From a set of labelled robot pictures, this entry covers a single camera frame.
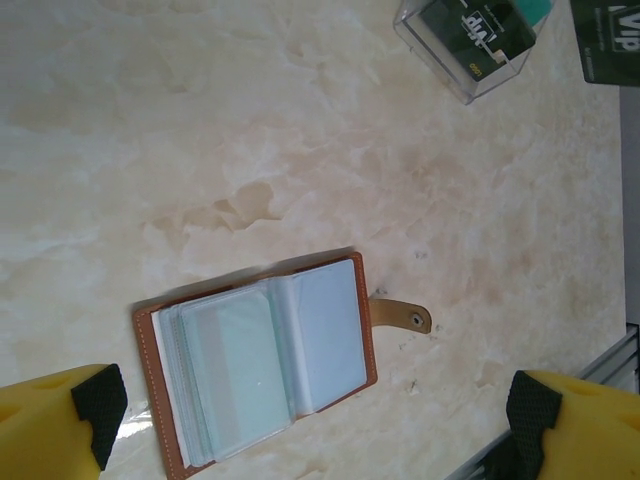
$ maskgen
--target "card holder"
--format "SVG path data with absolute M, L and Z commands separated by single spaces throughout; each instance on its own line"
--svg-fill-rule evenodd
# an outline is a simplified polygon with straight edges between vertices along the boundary
M 422 307 L 377 302 L 379 311 L 396 309 L 386 323 L 430 330 Z M 384 324 L 387 316 L 373 319 Z M 358 253 L 142 308 L 133 320 L 172 479 L 223 461 L 377 380 Z

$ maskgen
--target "clear plastic box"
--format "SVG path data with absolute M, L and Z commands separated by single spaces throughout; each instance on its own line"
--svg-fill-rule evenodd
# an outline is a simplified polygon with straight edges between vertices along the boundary
M 487 32 L 482 31 L 480 26 L 475 23 L 476 19 L 473 15 L 460 15 L 459 25 L 452 25 L 450 23 L 447 27 L 441 27 L 442 22 L 437 18 L 438 15 L 442 15 L 443 12 L 445 12 L 445 14 L 449 15 L 449 22 L 451 22 L 450 15 L 453 15 L 451 10 L 446 10 L 445 7 L 443 7 L 445 2 L 449 2 L 449 4 L 451 4 L 450 2 L 460 2 L 462 6 L 467 7 L 467 12 L 469 9 L 477 8 L 478 10 L 474 11 L 474 14 L 480 12 L 480 14 L 484 14 L 486 17 L 492 15 L 488 8 L 486 12 L 489 13 L 486 14 L 485 10 L 482 10 L 482 7 L 478 7 L 480 4 L 478 1 L 474 1 L 473 5 L 468 6 L 465 0 L 403 0 L 394 21 L 394 29 L 407 45 L 409 45 L 411 51 L 418 55 L 465 105 L 468 105 L 476 98 L 490 92 L 510 78 L 518 75 L 522 71 L 522 67 L 529 56 L 531 48 L 522 51 L 522 53 L 512 58 L 508 58 L 502 50 L 492 49 L 489 40 L 495 38 L 493 31 L 489 31 L 487 35 Z M 513 3 L 509 0 L 501 0 L 501 3 L 503 7 L 505 4 L 507 4 L 507 7 L 510 6 L 514 10 L 515 16 L 520 19 L 519 21 L 522 22 L 523 25 L 526 25 L 528 29 L 530 29 L 531 35 L 535 35 L 536 38 L 553 6 L 553 0 L 551 0 L 548 2 L 548 9 L 544 9 L 542 12 L 538 9 L 537 21 L 531 26 L 531 22 L 525 21 L 524 15 Z M 432 22 L 431 26 L 427 24 L 427 20 Z M 440 37 L 434 32 L 434 27 L 441 29 Z M 445 35 L 449 35 L 448 32 L 453 31 L 454 33 L 452 33 L 452 35 L 458 35 L 457 40 L 459 40 L 459 35 L 462 34 L 461 32 L 466 34 L 469 42 L 471 42 L 471 44 L 475 43 L 478 52 L 483 50 L 482 55 L 484 55 L 485 58 L 482 60 L 487 62 L 487 59 L 491 59 L 495 62 L 494 67 L 497 66 L 497 69 L 483 75 L 482 78 L 477 78 L 470 73 L 469 69 L 465 68 L 463 63 L 461 63 L 460 57 L 456 57 L 454 53 L 452 53 L 451 48 L 442 41 L 442 29 L 444 28 L 448 28 L 448 30 L 444 30 L 447 32 Z M 465 48 L 466 55 L 474 54 L 468 45 L 465 45 Z

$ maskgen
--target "black rubber pad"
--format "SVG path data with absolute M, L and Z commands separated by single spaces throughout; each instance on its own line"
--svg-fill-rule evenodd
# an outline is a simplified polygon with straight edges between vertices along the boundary
M 560 393 L 526 372 L 519 370 L 514 375 L 507 400 L 507 417 L 523 462 L 519 480 L 538 478 L 544 462 L 542 434 L 546 428 L 555 427 L 561 403 Z
M 104 471 L 127 409 L 127 392 L 120 368 L 115 363 L 109 365 L 72 388 L 71 396 L 80 420 L 88 420 L 93 428 L 91 451 Z

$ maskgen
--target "marble surface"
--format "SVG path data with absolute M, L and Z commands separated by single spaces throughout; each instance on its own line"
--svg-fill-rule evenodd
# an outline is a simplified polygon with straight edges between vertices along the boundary
M 0 384 L 117 362 L 103 478 L 162 478 L 133 302 L 354 245 L 380 379 L 201 473 L 443 478 L 506 427 L 517 368 L 624 333 L 618 90 L 582 80 L 561 0 L 522 74 L 469 107 L 370 0 L 2 2 Z

